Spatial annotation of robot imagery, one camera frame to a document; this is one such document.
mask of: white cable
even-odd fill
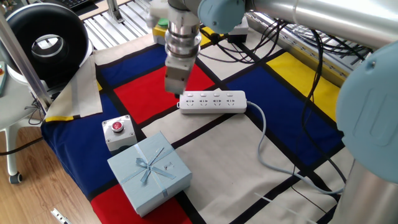
[[[271,199],[268,199],[268,198],[266,198],[266,197],[264,197],[264,196],[261,196],[261,195],[259,195],[259,194],[257,194],[257,193],[254,193],[254,194],[257,195],[258,197],[260,197],[260,198],[266,200],[266,201],[269,202],[269,203],[272,203],[272,204],[274,204],[274,205],[277,205],[277,206],[279,206],[279,207],[281,207],[281,208],[286,209],[288,212],[293,213],[294,215],[296,215],[296,216],[298,216],[298,217],[304,219],[305,221],[307,221],[307,222],[309,222],[309,223],[317,224],[316,222],[312,221],[311,219],[306,218],[306,217],[300,215],[299,213],[297,213],[297,212],[295,212],[295,211],[293,211],[293,210],[291,210],[291,209],[289,209],[289,208],[287,208],[287,207],[285,207],[285,206],[283,206],[283,205],[281,205],[281,204],[279,204],[279,203],[274,202],[274,201],[271,200]]]
[[[333,194],[339,194],[339,193],[342,193],[342,192],[343,192],[344,188],[342,188],[342,189],[340,189],[340,190],[337,190],[337,191],[334,191],[334,192],[328,192],[328,191],[326,191],[326,190],[322,190],[322,189],[320,189],[319,187],[315,186],[315,184],[313,184],[311,181],[309,181],[309,180],[307,180],[306,178],[304,178],[303,176],[301,176],[300,174],[296,174],[296,173],[293,173],[292,171],[284,170],[284,169],[281,169],[281,168],[279,168],[279,167],[272,166],[272,165],[270,165],[270,164],[264,162],[264,160],[262,159],[262,157],[261,157],[261,155],[260,155],[260,151],[261,151],[260,146],[261,146],[262,140],[264,139],[264,136],[266,135],[266,128],[267,128],[266,116],[265,116],[263,110],[262,110],[258,105],[256,105],[255,103],[252,103],[252,102],[248,101],[248,105],[252,105],[253,107],[257,108],[257,110],[260,111],[261,116],[262,116],[262,122],[263,122],[263,124],[264,124],[264,127],[262,128],[262,137],[261,137],[259,146],[258,146],[258,148],[257,148],[257,158],[259,159],[259,161],[261,162],[262,165],[264,165],[264,166],[266,166],[266,167],[268,167],[268,168],[270,168],[270,169],[279,171],[279,172],[284,172],[284,173],[286,173],[286,174],[294,175],[294,176],[300,178],[300,179],[301,179],[302,181],[304,181],[305,183],[307,183],[309,186],[313,187],[314,189],[318,190],[319,192],[321,192],[321,193],[323,193],[323,194],[326,194],[326,195],[333,195]]]

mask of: red square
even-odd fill
[[[95,197],[91,206],[102,224],[192,224],[174,197],[141,218],[119,184]]]
[[[137,124],[176,105],[178,99],[164,89],[166,67],[137,78],[114,89]],[[213,81],[196,65],[187,83],[187,90],[205,90]]]

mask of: metal pole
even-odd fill
[[[331,224],[396,224],[397,198],[398,185],[381,179],[356,161]]]
[[[42,105],[43,112],[46,113],[52,100],[2,13],[0,13],[0,39],[23,76],[25,76],[34,96]]]
[[[116,0],[106,0],[106,2],[108,3],[108,11],[112,18],[118,23],[124,22],[122,14],[119,11],[118,2]]]
[[[375,49],[398,40],[398,1],[254,0],[254,5],[269,16]]]

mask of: table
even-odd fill
[[[261,35],[249,31],[253,48]],[[252,57],[262,57],[270,44]],[[232,48],[225,40],[221,45]],[[227,60],[214,45],[201,52]],[[42,125],[42,134],[71,175],[102,223],[305,223],[254,192],[299,212],[317,223],[328,223],[338,197],[321,195],[301,180],[263,167],[256,158],[261,138],[259,113],[183,115],[173,94],[164,91],[164,46],[150,35],[95,52],[103,113],[68,122]],[[300,115],[315,72],[276,48],[264,65],[214,62],[199,56],[187,90],[243,90],[267,117],[263,158],[284,169],[296,166],[324,190],[343,186],[331,165],[301,136]],[[307,129],[314,140],[348,176],[353,158],[335,124],[338,87],[323,78],[310,106]],[[162,131],[193,173],[191,186],[140,218],[115,179],[107,159],[101,122],[132,117],[138,141]],[[309,198],[321,209],[291,188]]]

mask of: red button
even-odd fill
[[[123,124],[120,123],[119,121],[115,122],[112,124],[112,130],[114,132],[120,132],[123,130]]]

